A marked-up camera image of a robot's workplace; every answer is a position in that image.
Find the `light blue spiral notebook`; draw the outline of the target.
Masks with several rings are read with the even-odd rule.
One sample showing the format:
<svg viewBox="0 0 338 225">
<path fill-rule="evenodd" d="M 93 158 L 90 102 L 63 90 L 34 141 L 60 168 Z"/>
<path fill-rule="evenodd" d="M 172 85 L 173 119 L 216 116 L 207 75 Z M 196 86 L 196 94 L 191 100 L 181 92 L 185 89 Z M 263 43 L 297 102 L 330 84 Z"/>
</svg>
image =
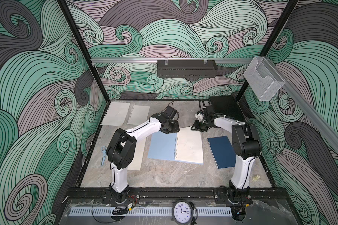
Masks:
<svg viewBox="0 0 338 225">
<path fill-rule="evenodd" d="M 152 159 L 203 164 L 202 137 L 190 127 L 180 128 L 178 133 L 152 134 L 148 157 Z"/>
</svg>

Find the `dark blue spiral notebook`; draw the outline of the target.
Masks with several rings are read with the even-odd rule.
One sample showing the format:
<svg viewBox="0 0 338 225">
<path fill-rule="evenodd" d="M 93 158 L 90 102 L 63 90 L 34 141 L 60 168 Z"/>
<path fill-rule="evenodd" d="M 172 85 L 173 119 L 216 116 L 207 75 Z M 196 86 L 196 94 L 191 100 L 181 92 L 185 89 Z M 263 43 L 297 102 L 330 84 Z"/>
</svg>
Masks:
<svg viewBox="0 0 338 225">
<path fill-rule="evenodd" d="M 207 142 L 215 160 L 217 169 L 235 166 L 236 154 L 227 136 L 208 138 Z"/>
</svg>

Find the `torn lined paper page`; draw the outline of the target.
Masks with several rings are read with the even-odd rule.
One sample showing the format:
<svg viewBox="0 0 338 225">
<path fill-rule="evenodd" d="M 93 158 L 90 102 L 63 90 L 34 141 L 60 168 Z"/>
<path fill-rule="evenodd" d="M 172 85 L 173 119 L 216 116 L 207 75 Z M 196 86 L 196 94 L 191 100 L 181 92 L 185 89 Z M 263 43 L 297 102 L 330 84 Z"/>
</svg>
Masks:
<svg viewBox="0 0 338 225">
<path fill-rule="evenodd" d="M 130 103 L 111 102 L 101 123 L 102 126 L 122 126 L 126 119 Z"/>
</svg>

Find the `cream lined spiral notebook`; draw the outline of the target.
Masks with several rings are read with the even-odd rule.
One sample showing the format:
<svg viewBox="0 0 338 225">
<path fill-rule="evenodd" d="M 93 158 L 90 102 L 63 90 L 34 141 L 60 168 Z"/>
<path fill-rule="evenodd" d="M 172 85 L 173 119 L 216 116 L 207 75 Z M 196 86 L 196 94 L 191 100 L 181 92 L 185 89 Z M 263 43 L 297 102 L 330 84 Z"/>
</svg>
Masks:
<svg viewBox="0 0 338 225">
<path fill-rule="evenodd" d="M 140 141 L 137 141 L 136 147 L 135 147 L 135 153 L 133 161 L 129 164 L 128 170 L 132 171 L 140 171 L 142 160 L 143 160 L 143 154 L 145 150 L 146 145 L 146 139 L 142 139 Z"/>
</svg>

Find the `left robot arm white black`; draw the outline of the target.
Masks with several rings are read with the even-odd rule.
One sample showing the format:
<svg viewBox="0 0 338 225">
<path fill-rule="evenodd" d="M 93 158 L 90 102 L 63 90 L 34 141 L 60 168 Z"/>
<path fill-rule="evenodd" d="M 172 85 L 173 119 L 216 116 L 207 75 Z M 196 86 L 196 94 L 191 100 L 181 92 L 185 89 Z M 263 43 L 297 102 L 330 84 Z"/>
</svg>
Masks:
<svg viewBox="0 0 338 225">
<path fill-rule="evenodd" d="M 159 131 L 164 134 L 179 132 L 179 123 L 174 119 L 178 115 L 176 109 L 167 106 L 162 112 L 153 114 L 146 122 L 132 129 L 119 128 L 115 131 L 106 149 L 112 172 L 109 188 L 113 201 L 122 203 L 127 199 L 129 191 L 127 167 L 134 159 L 137 142 Z"/>
</svg>

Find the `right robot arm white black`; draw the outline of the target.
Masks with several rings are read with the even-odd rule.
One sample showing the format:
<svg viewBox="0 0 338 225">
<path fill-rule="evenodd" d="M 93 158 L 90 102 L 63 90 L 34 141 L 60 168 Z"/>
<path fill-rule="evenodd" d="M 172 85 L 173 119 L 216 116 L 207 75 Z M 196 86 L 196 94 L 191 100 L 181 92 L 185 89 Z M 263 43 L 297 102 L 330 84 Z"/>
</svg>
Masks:
<svg viewBox="0 0 338 225">
<path fill-rule="evenodd" d="M 193 131 L 207 132 L 211 128 L 222 128 L 231 133 L 236 164 L 226 195 L 233 205 L 251 204 L 248 178 L 253 163 L 262 151 L 257 128 L 246 123 L 243 112 L 233 97 L 211 97 L 208 105 L 200 100 L 195 117 L 191 127 Z"/>
</svg>

